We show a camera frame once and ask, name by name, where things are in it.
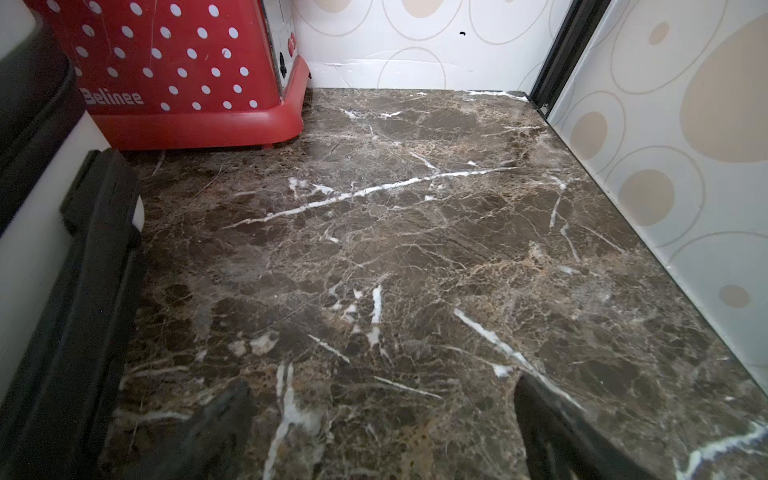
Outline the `white hard-shell suitcase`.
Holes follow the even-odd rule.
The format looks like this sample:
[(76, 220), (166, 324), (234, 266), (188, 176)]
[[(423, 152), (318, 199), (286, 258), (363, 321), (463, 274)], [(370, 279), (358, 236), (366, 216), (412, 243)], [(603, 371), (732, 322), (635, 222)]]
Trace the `white hard-shell suitcase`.
[(145, 271), (143, 213), (52, 26), (3, 2), (3, 478), (95, 476)]

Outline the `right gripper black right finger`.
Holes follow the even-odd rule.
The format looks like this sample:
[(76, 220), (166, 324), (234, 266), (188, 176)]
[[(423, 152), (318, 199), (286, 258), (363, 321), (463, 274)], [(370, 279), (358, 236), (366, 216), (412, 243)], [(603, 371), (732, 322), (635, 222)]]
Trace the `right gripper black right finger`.
[(532, 479), (652, 479), (595, 430), (563, 396), (530, 374), (515, 386), (514, 408)]

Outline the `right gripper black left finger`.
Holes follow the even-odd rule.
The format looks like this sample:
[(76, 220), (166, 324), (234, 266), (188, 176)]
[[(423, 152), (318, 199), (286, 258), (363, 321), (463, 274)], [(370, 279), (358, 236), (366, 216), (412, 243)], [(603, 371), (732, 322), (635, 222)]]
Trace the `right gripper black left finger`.
[(162, 446), (128, 467), (130, 479), (236, 479), (255, 413), (247, 383), (226, 389), (183, 422)]

